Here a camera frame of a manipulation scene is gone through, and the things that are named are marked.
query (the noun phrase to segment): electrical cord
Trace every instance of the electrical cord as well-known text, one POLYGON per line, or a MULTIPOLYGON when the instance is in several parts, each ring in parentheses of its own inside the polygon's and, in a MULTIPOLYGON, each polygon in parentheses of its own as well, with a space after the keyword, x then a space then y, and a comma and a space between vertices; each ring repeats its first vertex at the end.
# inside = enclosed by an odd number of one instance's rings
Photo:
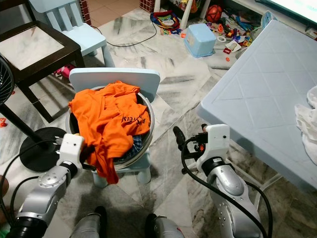
POLYGON ((181 160, 182 160, 182 164, 184 169, 186 170, 186 172, 188 173, 188 175, 190 177, 192 177, 195 181, 199 182, 200 184, 202 184, 203 186, 207 187, 208 189, 210 189, 211 191, 213 191, 214 193, 218 194, 219 196, 223 197, 224 199, 226 199, 228 202, 232 203, 234 206, 236 206, 239 210, 241 210, 244 214, 246 214, 247 217, 249 217, 256 225, 257 227, 260 229, 260 231, 263 234, 263 238, 271 238, 268 237, 266 234, 266 231, 264 229, 264 227, 262 226, 262 224, 247 210, 245 209, 243 206, 241 206, 239 203, 237 203, 235 200, 233 200, 231 197, 229 197, 228 195, 226 195, 225 193, 221 192, 219 189, 211 186, 210 184, 208 184, 207 182, 203 181, 202 179, 198 178, 197 176, 195 176, 187 167, 186 163, 185 163, 185 158, 184 158, 184 152, 185 152, 185 148, 187 148, 187 144, 191 141, 194 141, 194 139, 190 138, 188 140, 186 140, 186 142, 184 143, 183 149, 182 149, 182 153, 181 153, 181 160))
MULTIPOLYGON (((140 43, 142 43, 142 42, 145 42, 145 41, 147 41, 147 40, 153 38, 153 37, 157 34, 157 32, 158 32, 158 31, 157 31, 157 28, 154 26, 154 23, 153 23, 153 22, 152 22, 152 24, 153 24, 153 27, 154 27, 154 29, 155 29, 154 35, 150 36, 149 38, 146 38, 146 39, 143 40, 143 41, 140 41, 140 42, 138 42, 138 43, 135 43, 135 44, 132 44, 132 45, 128 45, 128 46, 117 46, 117 45, 114 45, 114 44, 109 43, 108 41, 107 41, 107 43, 108 43, 109 45, 112 45, 112 46, 115 46, 115 47, 130 47, 130 46, 135 46, 135 45, 137 45, 137 44, 140 44, 140 43)), ((92 27, 94 27, 95 29, 97 29, 97 30, 100 32, 100 34, 102 34, 102 33, 101 33, 101 30, 99 30, 98 27, 96 27, 96 26, 92 26, 92 27)))
POLYGON ((272 237, 273 235, 273 214, 272 214, 272 209, 271 206, 269 204, 268 198, 266 197, 266 195, 264 194, 264 192, 258 188, 257 186, 255 186, 253 183, 250 183, 248 181, 245 181, 246 184, 252 188, 254 188, 256 191, 259 192, 259 194, 261 194, 261 197, 263 198, 266 208, 267 208, 267 215, 268 215, 268 232, 267 232, 267 236, 268 237, 272 237))
POLYGON ((13 162, 19 158, 22 154, 24 154, 25 152, 27 152, 28 150, 32 149, 33 147, 37 146, 38 144, 40 143, 43 143, 43 142, 55 142, 55 140, 43 140, 43 141, 39 141, 37 143, 34 143, 33 145, 29 146, 28 148, 26 148, 24 151, 22 151, 21 153, 19 153, 18 155, 16 155, 12 160, 11 162, 9 163, 9 165, 6 167, 3 175, 2 175, 2 178, 1 178, 1 182, 0 182, 0 207, 3 211, 3 214, 6 218, 6 220, 8 221, 9 225, 12 226, 14 220, 10 217, 8 211, 6 210, 5 208, 5 204, 4 204, 4 201, 3 201, 3 198, 2 198, 2 187, 3 187, 3 183, 4 183, 4 178, 6 176, 6 174, 8 173, 8 170, 9 168, 11 167, 11 165, 13 164, 13 162))
POLYGON ((34 177, 29 177, 26 178, 25 180, 23 180, 21 183, 19 183, 19 185, 15 188, 15 190, 13 191, 12 197, 11 197, 11 203, 10 203, 10 213, 11 213, 11 218, 14 220, 14 200, 15 200, 15 196, 18 192, 18 189, 21 187, 21 185, 23 183, 25 183, 26 181, 32 180, 32 179, 37 179, 39 176, 34 176, 34 177))

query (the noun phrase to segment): white shelf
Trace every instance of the white shelf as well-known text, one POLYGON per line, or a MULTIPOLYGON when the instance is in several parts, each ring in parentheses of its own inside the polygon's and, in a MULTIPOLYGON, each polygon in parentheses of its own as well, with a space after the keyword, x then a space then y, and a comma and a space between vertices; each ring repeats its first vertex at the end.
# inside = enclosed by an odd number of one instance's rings
POLYGON ((234 2, 246 7, 252 11, 257 12, 258 14, 261 14, 261 15, 263 15, 266 11, 270 11, 275 15, 277 20, 279 20, 280 22, 283 22, 284 24, 294 28, 295 30, 298 30, 302 33, 305 33, 306 26, 303 23, 300 23, 300 22, 296 21, 294 18, 290 18, 290 17, 284 15, 283 13, 270 8, 267 5, 256 2, 255 0, 231 0, 231 1, 234 1, 234 2))

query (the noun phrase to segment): laundry basket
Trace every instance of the laundry basket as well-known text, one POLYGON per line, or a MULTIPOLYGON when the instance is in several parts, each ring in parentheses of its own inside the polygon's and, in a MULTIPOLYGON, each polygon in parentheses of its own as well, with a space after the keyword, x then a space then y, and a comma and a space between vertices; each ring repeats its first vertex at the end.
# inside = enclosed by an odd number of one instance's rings
MULTIPOLYGON (((92 90, 100 90, 104 88, 104 86, 95 87, 92 90)), ((127 160, 118 160, 114 159, 114 168, 115 170, 120 170, 128 167, 129 165, 136 162, 138 159, 142 157, 142 155, 146 152, 147 148, 150 146, 150 143, 153 138, 153 130, 154 130, 154 111, 151 106, 150 101, 143 96, 141 93, 137 94, 137 103, 142 104, 144 106, 147 106, 147 111, 150 116, 150 130, 148 133, 142 135, 142 149, 139 151, 138 154, 135 156, 128 158, 127 160)), ((71 134, 79 133, 79 127, 78 127, 78 121, 73 113, 71 113, 70 110, 68 110, 67 116, 66 116, 66 132, 71 134)))

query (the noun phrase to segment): blue plastic container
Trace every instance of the blue plastic container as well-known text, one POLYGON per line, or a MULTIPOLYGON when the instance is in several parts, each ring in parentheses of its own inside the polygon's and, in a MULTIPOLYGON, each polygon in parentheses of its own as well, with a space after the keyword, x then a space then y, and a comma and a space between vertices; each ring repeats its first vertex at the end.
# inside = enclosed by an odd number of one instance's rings
POLYGON ((216 36, 204 24, 190 25, 185 37, 185 45, 194 57, 211 56, 216 36))

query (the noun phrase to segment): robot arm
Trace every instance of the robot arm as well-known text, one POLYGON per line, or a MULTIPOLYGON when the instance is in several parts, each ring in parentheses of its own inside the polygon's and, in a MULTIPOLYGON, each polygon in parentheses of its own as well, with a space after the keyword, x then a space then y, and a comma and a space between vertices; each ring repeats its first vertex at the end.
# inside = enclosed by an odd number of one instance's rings
POLYGON ((60 147, 60 165, 38 178, 16 216, 7 238, 41 238, 50 225, 59 200, 72 178, 82 171, 80 153, 84 138, 66 134, 60 147))
MULTIPOLYGON (((174 128, 177 143, 185 146, 185 140, 179 128, 174 128)), ((229 150, 230 128, 225 124, 209 125, 205 133, 192 137, 196 153, 186 153, 187 158, 194 158, 195 162, 188 167, 192 171, 197 168, 205 173, 207 183, 217 188, 237 203, 247 209, 258 221, 259 214, 249 199, 246 183, 234 171, 231 164, 226 164, 224 159, 229 150)), ((236 206, 222 196, 210 191, 218 214, 222 237, 224 238, 260 238, 261 231, 257 225, 236 206)))

